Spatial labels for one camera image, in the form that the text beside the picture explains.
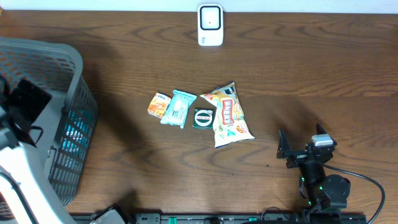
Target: small green tin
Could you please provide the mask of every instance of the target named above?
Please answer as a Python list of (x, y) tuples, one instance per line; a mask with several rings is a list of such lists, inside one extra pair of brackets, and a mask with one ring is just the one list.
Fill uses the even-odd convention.
[(195, 108), (193, 114), (194, 129), (213, 129), (214, 110)]

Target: white rectangular device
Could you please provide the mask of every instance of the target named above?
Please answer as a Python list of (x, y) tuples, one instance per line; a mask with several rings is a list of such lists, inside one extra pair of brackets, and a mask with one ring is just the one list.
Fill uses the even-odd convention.
[(198, 8), (198, 43), (219, 46), (224, 39), (223, 8), (219, 4), (202, 4)]

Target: light blue packet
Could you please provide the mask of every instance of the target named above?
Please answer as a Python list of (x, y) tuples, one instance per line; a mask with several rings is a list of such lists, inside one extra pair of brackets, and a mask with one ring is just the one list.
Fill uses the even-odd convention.
[(160, 123), (179, 125), (181, 128), (184, 128), (188, 109), (197, 96), (180, 90), (173, 90), (173, 93), (174, 96), (170, 102), (169, 108), (167, 108), (166, 114), (164, 114)]

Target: small orange package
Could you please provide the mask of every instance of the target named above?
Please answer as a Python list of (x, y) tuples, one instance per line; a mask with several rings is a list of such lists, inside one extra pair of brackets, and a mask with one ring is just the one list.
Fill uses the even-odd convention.
[(172, 99), (170, 97), (164, 94), (156, 93), (149, 104), (148, 113), (162, 119), (171, 100)]

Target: white background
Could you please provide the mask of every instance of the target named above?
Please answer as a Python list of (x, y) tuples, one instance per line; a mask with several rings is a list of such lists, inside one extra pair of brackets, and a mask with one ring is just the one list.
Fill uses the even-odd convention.
[(0, 0), (4, 9), (182, 11), (218, 3), (225, 12), (398, 13), (398, 0)]

